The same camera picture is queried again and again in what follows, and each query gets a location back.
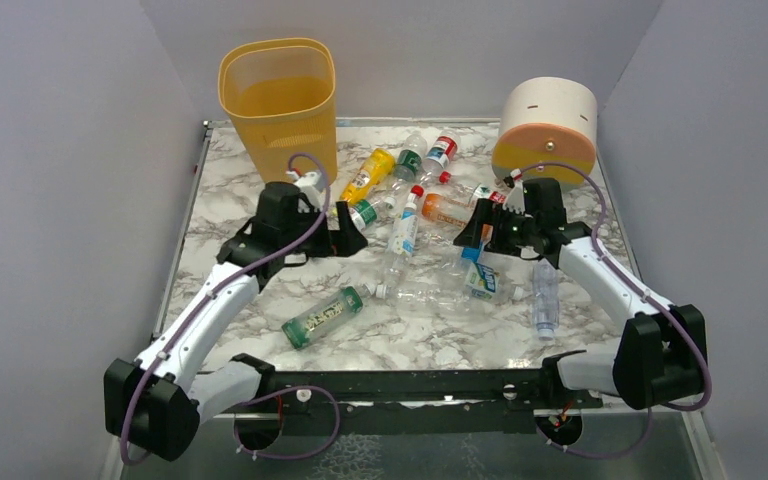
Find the clear bottle green white label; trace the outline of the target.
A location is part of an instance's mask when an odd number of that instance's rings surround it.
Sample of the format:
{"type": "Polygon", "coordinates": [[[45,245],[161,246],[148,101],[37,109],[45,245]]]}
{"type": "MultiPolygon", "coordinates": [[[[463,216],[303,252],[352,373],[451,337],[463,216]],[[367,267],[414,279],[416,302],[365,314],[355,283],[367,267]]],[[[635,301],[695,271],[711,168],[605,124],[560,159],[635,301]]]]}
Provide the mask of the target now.
{"type": "Polygon", "coordinates": [[[350,208],[350,218],[358,231],[389,219],[395,210],[396,199],[391,195],[367,198],[350,208]]]}

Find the black aluminium base frame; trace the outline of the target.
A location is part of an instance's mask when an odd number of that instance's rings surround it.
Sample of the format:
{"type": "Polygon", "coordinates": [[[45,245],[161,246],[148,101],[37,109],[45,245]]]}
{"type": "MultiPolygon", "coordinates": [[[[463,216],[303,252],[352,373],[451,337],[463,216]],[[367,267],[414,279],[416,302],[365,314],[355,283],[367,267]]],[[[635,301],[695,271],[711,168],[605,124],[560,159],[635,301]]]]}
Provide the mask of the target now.
{"type": "MultiPolygon", "coordinates": [[[[288,170],[295,169],[293,161],[298,158],[299,153],[290,157],[288,170]]],[[[558,409],[574,404],[579,394],[589,391],[564,391],[552,388],[549,384],[548,374],[542,369],[545,361],[552,357],[546,359],[537,369],[463,372],[456,370],[395,371],[389,373],[363,371],[281,372],[273,365],[247,354],[233,357],[226,365],[243,357],[250,357],[268,365],[268,377],[263,385],[263,391],[267,396],[265,399],[255,402],[236,403],[230,408],[238,405],[257,405],[268,401],[277,402],[294,391],[309,390],[324,395],[336,412],[345,411],[354,402],[373,404],[416,402],[442,407],[447,398],[457,401],[520,402],[528,403],[533,408],[558,409]]],[[[705,404],[699,402],[700,398],[697,395],[683,398],[680,402],[684,407],[680,411],[701,409],[709,402],[710,397],[705,404]]]]}

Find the white cylindrical container orange lid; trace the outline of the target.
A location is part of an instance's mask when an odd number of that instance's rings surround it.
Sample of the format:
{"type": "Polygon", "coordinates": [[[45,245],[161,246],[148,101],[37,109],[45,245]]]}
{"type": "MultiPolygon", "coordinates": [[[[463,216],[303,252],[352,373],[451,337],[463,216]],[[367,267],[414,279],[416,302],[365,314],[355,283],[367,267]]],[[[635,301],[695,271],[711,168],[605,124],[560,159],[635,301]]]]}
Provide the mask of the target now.
{"type": "Polygon", "coordinates": [[[526,80],[509,94],[500,118],[491,166],[498,179],[528,168],[530,177],[578,188],[597,163],[598,103],[585,85],[560,77],[526,80]]]}

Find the yellow plastic mesh bin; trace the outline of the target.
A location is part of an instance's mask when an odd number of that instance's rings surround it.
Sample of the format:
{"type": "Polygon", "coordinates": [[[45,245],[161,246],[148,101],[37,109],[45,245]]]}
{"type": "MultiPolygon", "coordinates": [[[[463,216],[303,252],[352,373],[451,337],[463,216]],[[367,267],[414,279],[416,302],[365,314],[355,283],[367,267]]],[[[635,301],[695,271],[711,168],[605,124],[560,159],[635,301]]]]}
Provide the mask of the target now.
{"type": "Polygon", "coordinates": [[[284,181],[290,157],[306,173],[338,174],[336,71],[328,48],[310,38],[279,38],[236,47],[218,72],[219,104],[263,182],[284,181]]]}

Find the clear bottle dark green label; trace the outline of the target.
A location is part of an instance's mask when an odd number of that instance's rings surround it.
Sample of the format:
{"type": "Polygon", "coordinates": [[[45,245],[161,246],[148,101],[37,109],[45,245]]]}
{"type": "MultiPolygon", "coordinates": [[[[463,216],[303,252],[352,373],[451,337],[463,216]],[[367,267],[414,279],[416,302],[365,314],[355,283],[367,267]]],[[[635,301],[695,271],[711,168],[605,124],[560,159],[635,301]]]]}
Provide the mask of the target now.
{"type": "Polygon", "coordinates": [[[391,171],[393,177],[405,182],[413,182],[421,170],[423,155],[428,146],[425,138],[419,133],[411,133],[403,142],[391,171]]]}

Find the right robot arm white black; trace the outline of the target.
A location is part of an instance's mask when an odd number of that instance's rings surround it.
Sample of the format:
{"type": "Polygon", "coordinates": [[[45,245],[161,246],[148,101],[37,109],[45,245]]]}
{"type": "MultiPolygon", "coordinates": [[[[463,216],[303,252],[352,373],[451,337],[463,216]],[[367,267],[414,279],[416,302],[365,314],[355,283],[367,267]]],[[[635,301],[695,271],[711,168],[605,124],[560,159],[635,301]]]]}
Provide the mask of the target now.
{"type": "Polygon", "coordinates": [[[613,259],[594,229],[568,221],[557,180],[512,184],[503,204],[477,201],[455,245],[511,257],[534,250],[583,287],[621,330],[611,342],[546,360],[550,386],[618,397],[636,410],[681,410],[681,399],[694,395],[705,404],[711,378],[701,311],[654,293],[613,259]]]}

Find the clear bottle blue green label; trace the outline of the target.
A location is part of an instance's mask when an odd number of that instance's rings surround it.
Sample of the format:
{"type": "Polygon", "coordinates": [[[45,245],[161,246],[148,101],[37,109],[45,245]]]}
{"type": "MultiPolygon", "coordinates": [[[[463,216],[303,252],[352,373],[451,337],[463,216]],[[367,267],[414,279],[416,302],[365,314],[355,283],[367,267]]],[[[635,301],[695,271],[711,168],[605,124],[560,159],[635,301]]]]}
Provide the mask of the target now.
{"type": "Polygon", "coordinates": [[[519,302],[526,297],[522,287],[505,282],[499,271],[469,259],[462,259],[457,264],[454,285],[467,298],[494,305],[519,302]]]}

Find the orange drink bottle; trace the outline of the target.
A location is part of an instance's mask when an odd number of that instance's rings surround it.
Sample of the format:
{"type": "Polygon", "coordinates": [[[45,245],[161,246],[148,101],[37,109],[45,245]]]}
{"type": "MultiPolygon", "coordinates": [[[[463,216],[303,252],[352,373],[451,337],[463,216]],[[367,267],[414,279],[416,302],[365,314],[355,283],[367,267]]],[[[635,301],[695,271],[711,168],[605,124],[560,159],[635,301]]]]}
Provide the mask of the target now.
{"type": "Polygon", "coordinates": [[[421,207],[424,218],[463,229],[470,221],[474,208],[444,195],[428,193],[421,207]]]}

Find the clear bottle blue label red cap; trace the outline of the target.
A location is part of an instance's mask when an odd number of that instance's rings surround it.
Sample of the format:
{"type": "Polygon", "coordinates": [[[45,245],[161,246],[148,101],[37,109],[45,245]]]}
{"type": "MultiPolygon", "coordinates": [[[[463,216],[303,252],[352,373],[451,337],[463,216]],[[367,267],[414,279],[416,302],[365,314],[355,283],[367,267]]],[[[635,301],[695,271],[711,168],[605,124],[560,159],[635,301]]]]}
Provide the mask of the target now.
{"type": "Polygon", "coordinates": [[[396,217],[385,253],[382,283],[391,287],[405,276],[415,250],[418,230],[418,202],[424,195],[424,188],[414,185],[406,198],[402,212],[396,217]]]}

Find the clear bottle red white label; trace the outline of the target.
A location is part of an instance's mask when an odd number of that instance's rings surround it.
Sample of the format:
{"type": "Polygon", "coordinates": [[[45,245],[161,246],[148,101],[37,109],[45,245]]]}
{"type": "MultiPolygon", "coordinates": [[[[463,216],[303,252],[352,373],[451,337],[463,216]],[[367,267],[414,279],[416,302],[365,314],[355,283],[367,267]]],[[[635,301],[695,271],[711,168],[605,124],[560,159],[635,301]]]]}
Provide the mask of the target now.
{"type": "Polygon", "coordinates": [[[506,194],[486,184],[462,181],[453,177],[448,171],[443,171],[439,175],[438,182],[450,190],[455,201],[468,206],[474,206],[481,199],[489,199],[499,204],[504,203],[507,199],[506,194]]]}

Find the green tinted bottle green cap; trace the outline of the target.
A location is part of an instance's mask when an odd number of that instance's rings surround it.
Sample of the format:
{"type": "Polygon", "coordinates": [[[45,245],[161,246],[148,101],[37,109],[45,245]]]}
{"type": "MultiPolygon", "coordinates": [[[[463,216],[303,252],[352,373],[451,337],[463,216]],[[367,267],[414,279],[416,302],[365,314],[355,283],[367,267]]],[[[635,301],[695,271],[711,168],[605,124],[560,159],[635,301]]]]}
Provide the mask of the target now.
{"type": "Polygon", "coordinates": [[[304,349],[353,319],[363,308],[363,296],[348,286],[286,321],[281,329],[294,349],[304,349]]]}

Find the clear unlabeled bottle white cap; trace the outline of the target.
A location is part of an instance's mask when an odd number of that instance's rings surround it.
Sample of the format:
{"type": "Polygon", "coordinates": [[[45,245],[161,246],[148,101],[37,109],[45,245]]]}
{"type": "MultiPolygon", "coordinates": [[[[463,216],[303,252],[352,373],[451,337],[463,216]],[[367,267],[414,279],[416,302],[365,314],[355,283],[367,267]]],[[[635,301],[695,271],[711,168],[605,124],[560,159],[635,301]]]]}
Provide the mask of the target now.
{"type": "Polygon", "coordinates": [[[473,309],[465,295],[421,282],[397,286],[367,282],[360,286],[360,293],[365,298],[403,311],[465,315],[473,309]]]}

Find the small clear bottle blue cap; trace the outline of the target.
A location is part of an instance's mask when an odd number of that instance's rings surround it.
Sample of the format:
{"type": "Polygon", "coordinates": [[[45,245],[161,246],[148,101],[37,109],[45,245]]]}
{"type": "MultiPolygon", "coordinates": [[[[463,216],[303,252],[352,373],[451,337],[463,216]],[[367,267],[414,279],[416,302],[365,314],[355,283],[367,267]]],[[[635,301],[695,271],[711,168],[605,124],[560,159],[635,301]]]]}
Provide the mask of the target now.
{"type": "Polygon", "coordinates": [[[532,320],[541,341],[553,341],[560,323],[559,282],[556,269],[540,260],[532,272],[532,320]]]}

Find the yellow juice bottle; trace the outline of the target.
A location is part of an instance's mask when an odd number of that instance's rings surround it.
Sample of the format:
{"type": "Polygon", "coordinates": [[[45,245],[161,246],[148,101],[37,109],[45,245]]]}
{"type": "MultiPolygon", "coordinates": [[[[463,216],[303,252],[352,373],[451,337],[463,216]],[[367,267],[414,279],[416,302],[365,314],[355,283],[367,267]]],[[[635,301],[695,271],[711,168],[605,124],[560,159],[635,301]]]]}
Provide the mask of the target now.
{"type": "Polygon", "coordinates": [[[355,205],[394,168],[396,158],[387,150],[375,149],[344,187],[339,200],[355,205]]]}

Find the clear bottle bright blue label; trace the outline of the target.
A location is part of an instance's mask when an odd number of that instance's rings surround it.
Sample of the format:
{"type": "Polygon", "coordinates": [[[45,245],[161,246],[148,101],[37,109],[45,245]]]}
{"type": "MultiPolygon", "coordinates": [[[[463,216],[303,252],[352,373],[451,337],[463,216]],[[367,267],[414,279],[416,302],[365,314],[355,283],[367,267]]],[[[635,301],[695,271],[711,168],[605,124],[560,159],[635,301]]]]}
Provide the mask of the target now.
{"type": "Polygon", "coordinates": [[[486,252],[484,247],[458,247],[450,238],[434,233],[421,234],[419,244],[422,247],[420,264],[429,269],[454,273],[459,266],[473,261],[503,274],[509,270],[501,256],[486,252]]]}

